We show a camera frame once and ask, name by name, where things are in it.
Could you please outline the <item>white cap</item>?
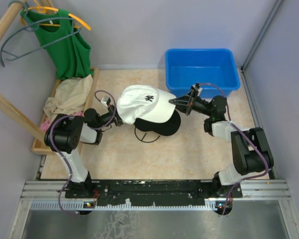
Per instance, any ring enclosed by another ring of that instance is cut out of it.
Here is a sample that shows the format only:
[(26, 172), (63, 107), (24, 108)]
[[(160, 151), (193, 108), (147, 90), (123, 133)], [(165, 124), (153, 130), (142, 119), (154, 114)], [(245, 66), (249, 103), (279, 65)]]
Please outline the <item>white cap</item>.
[(134, 124), (136, 119), (164, 123), (175, 110), (175, 105), (169, 102), (175, 98), (175, 95), (150, 85), (131, 85), (117, 100), (118, 115), (127, 124)]

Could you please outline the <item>black beanie hat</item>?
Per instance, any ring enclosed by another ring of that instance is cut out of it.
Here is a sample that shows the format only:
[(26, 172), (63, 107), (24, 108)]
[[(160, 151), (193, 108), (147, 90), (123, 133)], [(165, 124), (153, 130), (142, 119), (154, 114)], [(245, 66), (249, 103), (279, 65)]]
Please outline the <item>black beanie hat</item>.
[(174, 111), (171, 118), (163, 123), (155, 123), (143, 119), (136, 119), (135, 127), (143, 132), (155, 132), (162, 136), (172, 136), (180, 128), (181, 117), (177, 111)]

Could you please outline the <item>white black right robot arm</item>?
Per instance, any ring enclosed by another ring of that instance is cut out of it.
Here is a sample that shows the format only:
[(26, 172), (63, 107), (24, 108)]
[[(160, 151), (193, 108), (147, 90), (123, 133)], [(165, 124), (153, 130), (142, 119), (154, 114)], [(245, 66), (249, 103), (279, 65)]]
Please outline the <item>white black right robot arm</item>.
[(190, 91), (181, 97), (169, 100), (176, 109), (185, 115), (192, 111), (206, 115), (204, 131), (231, 143), (233, 162), (214, 176), (213, 193), (224, 197), (230, 192), (230, 185), (244, 180), (265, 176), (272, 169), (274, 159), (261, 127), (238, 127), (230, 116), (227, 97), (223, 92), (210, 101), (200, 97), (202, 84), (191, 86)]

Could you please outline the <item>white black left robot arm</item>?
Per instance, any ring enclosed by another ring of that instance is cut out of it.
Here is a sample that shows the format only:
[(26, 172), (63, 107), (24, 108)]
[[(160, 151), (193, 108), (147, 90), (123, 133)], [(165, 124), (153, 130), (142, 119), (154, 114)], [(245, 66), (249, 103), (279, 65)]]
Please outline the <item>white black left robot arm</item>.
[(93, 108), (87, 109), (82, 116), (58, 114), (44, 136), (45, 145), (62, 160), (69, 182), (77, 184), (76, 192), (84, 198), (93, 194), (94, 186), (87, 181), (89, 172), (83, 165), (79, 144), (99, 145), (104, 128), (123, 124), (114, 105), (107, 109), (103, 115)]

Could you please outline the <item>blue plastic bin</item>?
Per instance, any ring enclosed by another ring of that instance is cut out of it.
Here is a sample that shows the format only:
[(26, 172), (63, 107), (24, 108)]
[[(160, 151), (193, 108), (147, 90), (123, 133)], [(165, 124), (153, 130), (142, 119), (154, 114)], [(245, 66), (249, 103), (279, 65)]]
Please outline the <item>blue plastic bin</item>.
[(204, 86), (202, 98), (223, 92), (229, 96), (240, 88), (233, 53), (229, 49), (169, 49), (165, 53), (166, 87), (177, 97), (187, 94), (196, 83)]

